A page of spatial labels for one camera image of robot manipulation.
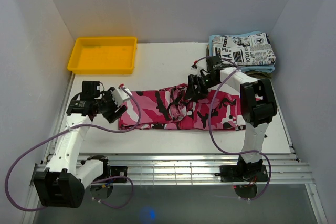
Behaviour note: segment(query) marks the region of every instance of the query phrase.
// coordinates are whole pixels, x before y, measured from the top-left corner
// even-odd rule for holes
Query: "light blue towel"
[[[260,31],[252,31],[247,34],[240,34],[240,35],[229,35],[229,36],[235,36],[235,37],[247,37],[253,34],[258,34]],[[216,36],[220,36],[221,34],[218,35],[210,35],[209,36],[209,55],[213,56],[212,53],[212,41]],[[247,72],[247,71],[260,71],[260,72],[266,72],[266,73],[272,73],[274,71],[274,65],[255,65],[255,66],[244,66],[241,67],[242,72]]]

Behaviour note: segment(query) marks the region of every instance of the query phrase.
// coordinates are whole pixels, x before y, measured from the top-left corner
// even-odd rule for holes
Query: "folded towel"
[[[255,35],[255,34],[260,34],[261,32],[259,31],[254,31],[251,33],[247,33],[247,34],[240,34],[240,35],[227,35],[230,37],[235,37],[235,38],[239,38],[239,37],[248,37],[251,35]],[[219,36],[222,35],[211,35],[209,36],[209,55],[210,56],[214,56],[214,52],[213,52],[213,40],[216,39],[216,37],[218,38]],[[260,71],[260,72],[266,72],[266,73],[272,73],[274,71],[274,64],[268,64],[268,65],[251,65],[251,66],[243,66],[241,67],[242,72],[247,72],[247,71]]]

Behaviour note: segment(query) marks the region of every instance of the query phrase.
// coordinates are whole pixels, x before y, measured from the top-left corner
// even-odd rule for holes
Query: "glass surface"
[[[107,202],[122,204],[130,189],[115,187]],[[317,223],[305,185],[270,185],[264,195],[252,202],[222,196],[237,197],[228,185],[136,186],[126,207],[111,209],[91,200],[87,190],[78,209],[47,208],[36,214],[34,224]]]

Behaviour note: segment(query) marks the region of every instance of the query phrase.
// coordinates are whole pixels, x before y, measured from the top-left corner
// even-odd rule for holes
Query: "blue light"
[[[151,214],[151,218],[152,218],[152,220],[154,220],[154,219],[155,219],[155,216],[156,216],[155,211],[154,211],[154,210],[151,210],[149,213]]]
[[[156,212],[151,207],[143,207],[139,212],[139,217],[142,224],[152,224],[156,219]]]

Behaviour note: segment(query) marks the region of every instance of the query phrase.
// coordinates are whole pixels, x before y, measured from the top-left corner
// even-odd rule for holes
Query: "metal frame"
[[[316,184],[306,184],[307,193],[310,199],[311,206],[313,208],[316,221],[318,224],[328,223],[326,215],[324,214],[323,207],[320,201],[320,197],[316,190]]]
[[[66,89],[64,100],[54,126],[53,134],[60,131],[60,127],[65,114],[67,101],[72,88],[75,75],[72,74]],[[327,223],[316,185],[308,163],[298,161],[292,145],[284,117],[279,109],[279,114],[286,132],[288,144],[291,149],[290,154],[269,154],[272,163],[271,184],[305,184],[311,205],[318,224]],[[36,165],[35,171],[43,170],[50,160],[56,141],[48,143],[43,164]],[[78,157],[77,165],[81,160],[86,160],[91,154],[81,153]],[[220,178],[214,174],[219,172],[220,165],[234,165],[238,161],[238,156],[227,155],[118,155],[106,153],[109,164],[114,166],[127,166],[128,176],[135,185],[232,185],[233,183],[222,183]],[[31,183],[28,195],[27,208],[36,208],[39,199],[33,183]],[[25,212],[22,223],[33,223],[35,212]]]

